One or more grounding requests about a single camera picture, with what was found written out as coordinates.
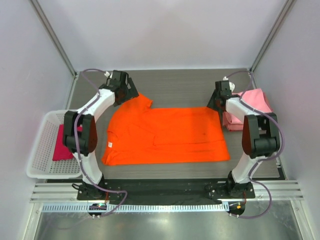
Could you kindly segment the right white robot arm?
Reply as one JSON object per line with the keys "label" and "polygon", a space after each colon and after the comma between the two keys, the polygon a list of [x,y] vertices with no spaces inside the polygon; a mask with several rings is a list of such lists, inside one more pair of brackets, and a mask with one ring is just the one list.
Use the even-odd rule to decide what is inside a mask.
{"label": "right white robot arm", "polygon": [[237,94],[232,94],[230,82],[215,82],[215,89],[207,107],[216,111],[220,123],[223,113],[234,115],[243,123],[243,154],[236,167],[229,172],[225,184],[209,186],[211,198],[240,199],[247,195],[254,198],[251,177],[263,161],[281,148],[280,130],[277,115],[273,112],[262,112],[248,105]]}

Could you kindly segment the orange t shirt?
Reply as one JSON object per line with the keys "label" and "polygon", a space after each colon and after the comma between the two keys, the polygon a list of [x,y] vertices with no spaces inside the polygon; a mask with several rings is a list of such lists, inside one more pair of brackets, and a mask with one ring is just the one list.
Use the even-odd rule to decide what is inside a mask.
{"label": "orange t shirt", "polygon": [[206,107],[153,108],[140,94],[111,117],[101,158],[107,166],[230,160],[216,111]]}

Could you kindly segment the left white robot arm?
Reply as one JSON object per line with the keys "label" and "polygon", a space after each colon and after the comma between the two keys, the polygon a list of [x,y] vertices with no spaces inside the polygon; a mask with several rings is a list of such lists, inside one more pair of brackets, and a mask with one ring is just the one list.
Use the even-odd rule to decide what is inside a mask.
{"label": "left white robot arm", "polygon": [[98,133],[96,122],[109,107],[119,106],[138,97],[132,78],[125,71],[105,71],[106,81],[94,85],[95,95],[77,110],[64,114],[62,143],[75,157],[82,174],[81,184],[73,184],[82,198],[102,199],[107,193],[125,198],[125,190],[108,190],[103,173],[98,167],[96,147]]}

